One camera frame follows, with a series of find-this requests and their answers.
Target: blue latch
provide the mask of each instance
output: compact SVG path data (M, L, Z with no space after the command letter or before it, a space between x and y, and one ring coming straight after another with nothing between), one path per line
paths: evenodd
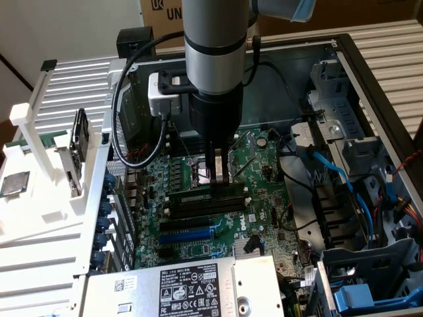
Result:
M422 306L423 286L413 290L406 297L373 301L367 284L347 285L334 294L338 312L343 316L389 312Z

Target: white 3d printed holder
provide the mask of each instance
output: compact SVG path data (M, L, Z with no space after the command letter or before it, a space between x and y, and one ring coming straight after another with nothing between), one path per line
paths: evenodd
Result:
M29 179L25 192L0 198L0 244L82 223L100 135L89 122L89 146L80 179L82 194L72 197L60 155L55 149L44 148L30 105L13 106L10 120L19 126L31 153L24 154L18 145L3 148L7 160L0 186L5 177L19 172L29 172ZM54 140L58 147L68 147L70 132Z

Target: motherboard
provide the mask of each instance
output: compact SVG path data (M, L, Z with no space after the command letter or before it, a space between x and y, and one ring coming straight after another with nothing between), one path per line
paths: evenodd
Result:
M273 256L283 275L300 276L295 232L280 228L289 197L276 169L276 142L268 132L240 130L229 151L231 186L213 200L204 155L173 157L164 150L128 177L137 228L135 268L264 254ZM261 246L245 254L252 237Z

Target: white wall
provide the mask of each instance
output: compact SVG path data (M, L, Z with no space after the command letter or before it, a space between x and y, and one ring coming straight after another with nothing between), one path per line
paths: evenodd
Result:
M119 30L141 24L139 0L0 0L0 52L35 85L44 60L116 55ZM29 95L2 63L0 83L2 122Z

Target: sticker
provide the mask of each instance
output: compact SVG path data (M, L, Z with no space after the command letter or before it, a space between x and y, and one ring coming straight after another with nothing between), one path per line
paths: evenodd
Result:
M137 276L128 276L125 279L118 279L114 282L114 291L133 291L137 289Z
M251 213L249 215L249 222L250 223L255 223L256 222L256 215L254 213Z
M221 316L217 264L160 272L159 317L210 316Z
M301 287L308 287L313 284L313 281L315 280L316 271L312 265L308 265L304 267L304 281L301 281Z

